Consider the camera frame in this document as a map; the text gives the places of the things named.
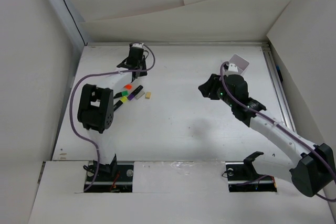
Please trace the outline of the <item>yellow eraser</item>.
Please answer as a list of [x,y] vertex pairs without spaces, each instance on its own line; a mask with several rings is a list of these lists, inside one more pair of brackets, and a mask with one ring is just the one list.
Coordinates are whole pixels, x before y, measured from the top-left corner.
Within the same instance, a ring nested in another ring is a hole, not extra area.
[[147,92],[147,93],[145,94],[145,98],[146,98],[146,99],[150,99],[150,97],[151,97],[151,92]]

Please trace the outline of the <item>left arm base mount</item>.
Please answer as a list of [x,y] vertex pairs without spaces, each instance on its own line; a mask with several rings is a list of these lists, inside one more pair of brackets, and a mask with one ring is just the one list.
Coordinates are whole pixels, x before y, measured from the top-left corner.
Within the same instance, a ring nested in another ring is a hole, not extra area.
[[99,171],[93,178],[97,162],[89,162],[83,165],[86,171],[85,183],[83,186],[85,193],[131,193],[133,187],[134,162],[117,162],[114,160],[110,164],[99,165]]

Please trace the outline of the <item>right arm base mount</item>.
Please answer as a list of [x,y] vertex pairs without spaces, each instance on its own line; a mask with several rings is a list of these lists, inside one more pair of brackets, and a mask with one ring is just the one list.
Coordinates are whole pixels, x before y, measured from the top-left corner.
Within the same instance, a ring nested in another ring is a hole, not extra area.
[[222,177],[227,179],[230,193],[277,192],[275,179],[258,174],[253,167],[253,162],[260,155],[263,155],[263,152],[257,151],[243,161],[225,162],[226,170]]

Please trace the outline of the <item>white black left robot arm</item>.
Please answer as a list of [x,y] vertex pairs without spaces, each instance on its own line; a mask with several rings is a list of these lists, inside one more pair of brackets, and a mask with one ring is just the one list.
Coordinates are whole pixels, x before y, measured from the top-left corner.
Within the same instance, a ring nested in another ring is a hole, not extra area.
[[79,99],[77,121],[87,131],[95,131],[102,135],[111,125],[114,111],[120,102],[114,103],[114,97],[127,84],[132,83],[139,77],[146,76],[148,71],[155,65],[153,57],[152,66],[146,66],[146,56],[144,53],[153,54],[152,50],[144,43],[134,42],[129,45],[128,56],[117,65],[112,72],[94,73],[82,77],[73,87],[69,102],[69,119],[73,133],[80,139],[94,145],[97,159],[90,166],[85,166],[85,170],[97,177],[105,180],[112,180],[117,175],[117,157],[105,158],[103,153],[103,139],[101,137],[92,140],[81,135],[75,128],[73,117],[73,104],[75,93],[78,87],[87,79],[101,77],[98,84],[86,83],[81,88]]

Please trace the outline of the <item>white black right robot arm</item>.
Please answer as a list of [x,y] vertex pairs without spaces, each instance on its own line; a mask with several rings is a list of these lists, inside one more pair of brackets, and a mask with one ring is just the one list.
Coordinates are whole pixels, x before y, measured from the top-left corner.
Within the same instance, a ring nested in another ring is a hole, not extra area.
[[326,185],[335,181],[332,148],[308,141],[285,127],[262,103],[249,96],[248,84],[242,76],[212,74],[198,90],[205,98],[225,102],[237,120],[263,135],[290,159],[285,164],[262,165],[255,161],[262,153],[254,152],[243,165],[247,178],[254,179],[260,174],[279,177],[291,182],[307,197],[318,195]]

